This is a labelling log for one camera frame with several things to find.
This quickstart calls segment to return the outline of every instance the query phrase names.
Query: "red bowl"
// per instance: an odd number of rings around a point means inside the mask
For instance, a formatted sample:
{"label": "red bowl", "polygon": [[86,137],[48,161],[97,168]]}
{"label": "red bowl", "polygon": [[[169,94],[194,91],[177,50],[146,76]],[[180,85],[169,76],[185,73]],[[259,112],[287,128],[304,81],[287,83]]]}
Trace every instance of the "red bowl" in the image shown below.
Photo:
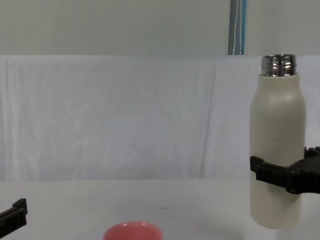
{"label": "red bowl", "polygon": [[163,235],[156,225],[145,221],[128,221],[109,228],[103,240],[163,240]]}

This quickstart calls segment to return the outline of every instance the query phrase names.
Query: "water bottle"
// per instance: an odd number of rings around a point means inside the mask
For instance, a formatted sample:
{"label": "water bottle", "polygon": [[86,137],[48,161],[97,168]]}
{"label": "water bottle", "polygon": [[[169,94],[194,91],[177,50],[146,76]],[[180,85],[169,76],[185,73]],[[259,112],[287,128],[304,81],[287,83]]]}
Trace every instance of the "water bottle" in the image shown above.
{"label": "water bottle", "polygon": [[[258,88],[250,108],[250,156],[288,167],[304,158],[306,107],[296,73],[296,57],[262,58]],[[257,181],[250,172],[252,218],[270,229],[292,229],[301,215],[301,195]]]}

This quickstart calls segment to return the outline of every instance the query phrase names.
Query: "wall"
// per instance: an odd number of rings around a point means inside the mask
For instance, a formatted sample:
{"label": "wall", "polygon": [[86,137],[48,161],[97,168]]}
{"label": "wall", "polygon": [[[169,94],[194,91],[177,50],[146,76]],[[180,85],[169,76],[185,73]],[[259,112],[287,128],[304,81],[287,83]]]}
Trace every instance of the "wall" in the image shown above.
{"label": "wall", "polygon": [[246,55],[320,54],[320,1],[247,1]]}
{"label": "wall", "polygon": [[1,0],[0,55],[226,55],[227,0]]}

